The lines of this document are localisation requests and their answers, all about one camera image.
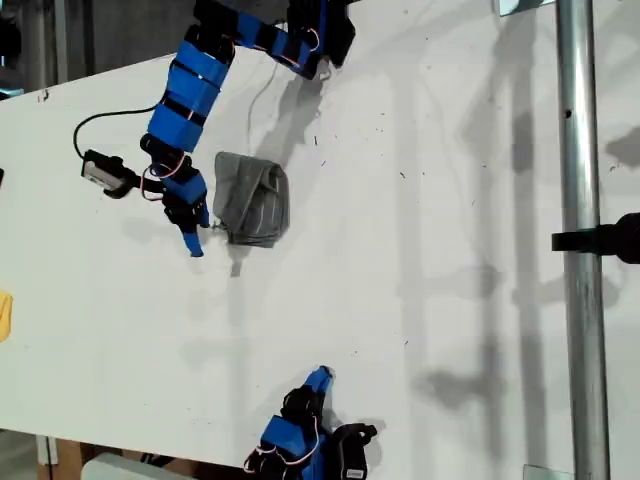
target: white wire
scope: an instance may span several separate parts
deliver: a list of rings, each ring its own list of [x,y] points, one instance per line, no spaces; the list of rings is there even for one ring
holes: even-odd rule
[[[313,455],[315,453],[315,451],[318,449],[318,445],[320,445],[320,434],[318,433],[318,417],[313,417],[313,427],[316,431],[316,444],[314,445],[313,449],[311,449],[311,451],[309,453],[307,453],[304,457],[302,457],[299,460],[296,460],[295,462],[287,462],[282,455],[280,455],[280,452],[276,452],[278,454],[278,456],[280,458],[282,458],[282,461],[284,462],[285,465],[292,467],[294,465],[300,465],[301,463],[306,462],[311,455]]]

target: metal bracket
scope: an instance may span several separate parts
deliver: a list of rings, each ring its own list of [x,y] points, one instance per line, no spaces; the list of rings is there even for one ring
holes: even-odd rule
[[[542,5],[553,3],[554,0],[497,0],[498,11],[500,16],[513,15],[514,13],[524,12],[532,8],[538,8]]]

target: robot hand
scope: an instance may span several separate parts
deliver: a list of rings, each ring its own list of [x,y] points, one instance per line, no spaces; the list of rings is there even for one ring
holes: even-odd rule
[[[209,227],[207,186],[202,174],[191,166],[191,158],[185,156],[179,170],[161,181],[165,187],[162,197],[165,215],[180,229],[191,256],[202,257],[198,225]]]

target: black clamp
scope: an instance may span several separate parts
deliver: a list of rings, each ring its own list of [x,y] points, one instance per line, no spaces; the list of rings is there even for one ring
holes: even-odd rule
[[[333,432],[327,450],[327,478],[365,480],[368,468],[364,447],[376,435],[378,435],[376,427],[364,423],[342,425]]]
[[[616,255],[624,263],[640,264],[640,213],[629,213],[615,225],[556,233],[552,235],[551,243],[554,252]]]
[[[108,157],[95,150],[87,150],[82,159],[81,175],[101,186],[109,198],[124,198],[133,188],[140,187],[140,176],[124,166],[120,157]],[[151,193],[163,193],[162,182],[146,180],[145,190]]]

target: black cable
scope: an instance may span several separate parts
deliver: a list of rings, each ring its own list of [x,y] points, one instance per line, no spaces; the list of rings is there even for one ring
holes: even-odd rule
[[[51,447],[49,446],[49,437],[45,437],[47,440],[47,467],[49,470],[49,480],[53,480],[53,465],[51,465]]]
[[[85,118],[83,121],[81,121],[78,126],[76,127],[76,129],[73,131],[73,146],[76,149],[76,153],[78,154],[78,156],[84,160],[84,156],[82,155],[82,153],[80,153],[80,149],[78,148],[78,132],[80,131],[80,129],[82,127],[84,127],[87,123],[89,123],[92,120],[95,120],[96,118],[102,118],[102,117],[115,117],[118,115],[137,115],[139,113],[148,113],[151,112],[152,110],[154,110],[156,108],[157,104],[154,105],[153,107],[149,107],[149,108],[144,108],[142,110],[122,110],[119,112],[105,112],[105,113],[97,113],[95,115],[91,115],[89,118]]]
[[[165,466],[169,465],[174,460],[175,460],[175,458],[173,458],[173,457],[167,457],[167,456],[164,456],[164,455],[158,455],[157,457],[153,458],[149,463],[151,465],[153,465],[154,467],[164,468]]]

